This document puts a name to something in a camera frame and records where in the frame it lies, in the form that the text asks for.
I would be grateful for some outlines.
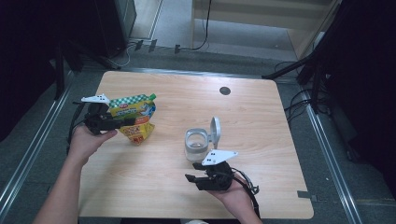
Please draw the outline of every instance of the hand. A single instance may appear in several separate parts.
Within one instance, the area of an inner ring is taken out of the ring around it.
[[[247,183],[241,176],[234,174],[243,183]],[[262,223],[254,212],[252,202],[241,184],[233,180],[227,190],[208,191],[211,195],[219,199],[225,208],[233,214],[241,223]]]
[[[72,137],[67,158],[81,166],[87,163],[88,158],[108,139],[117,134],[116,130],[94,135],[87,126],[78,126]]]

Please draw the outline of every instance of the light wood tabletop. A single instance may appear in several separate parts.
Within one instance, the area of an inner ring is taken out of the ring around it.
[[[221,87],[231,93],[221,94]],[[274,81],[106,72],[97,93],[109,99],[155,93],[155,129],[138,147],[119,133],[90,157],[81,177],[81,217],[233,218],[185,177],[205,176],[186,159],[185,132],[209,131],[215,116],[218,149],[237,151],[228,163],[260,186],[261,216],[314,215],[310,200],[297,194],[307,188]]]

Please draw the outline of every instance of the colorful snack bag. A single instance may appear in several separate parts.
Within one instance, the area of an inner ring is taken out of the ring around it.
[[[120,128],[120,132],[137,145],[147,139],[154,130],[155,126],[149,122],[149,119],[156,109],[153,102],[155,98],[155,94],[150,96],[140,94],[110,100],[110,113],[114,119],[135,119],[135,125],[124,126]]]

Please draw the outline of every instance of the white bracket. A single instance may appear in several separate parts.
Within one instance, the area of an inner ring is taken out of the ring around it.
[[[95,95],[95,96],[90,96],[90,97],[82,97],[81,101],[82,102],[87,102],[87,103],[105,103],[105,104],[110,103],[110,100],[107,99],[107,97],[105,96],[104,93],[102,95]]]
[[[211,149],[202,161],[203,166],[216,165],[238,155],[236,151]]]

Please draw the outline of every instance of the chip bag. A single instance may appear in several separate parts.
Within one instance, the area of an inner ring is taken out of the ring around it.
[[[156,109],[153,102],[155,98],[155,94],[140,94],[110,100],[110,113],[114,119],[135,119],[133,126],[123,126],[120,132],[136,145],[140,145],[154,130],[155,125],[151,124],[149,119]]]

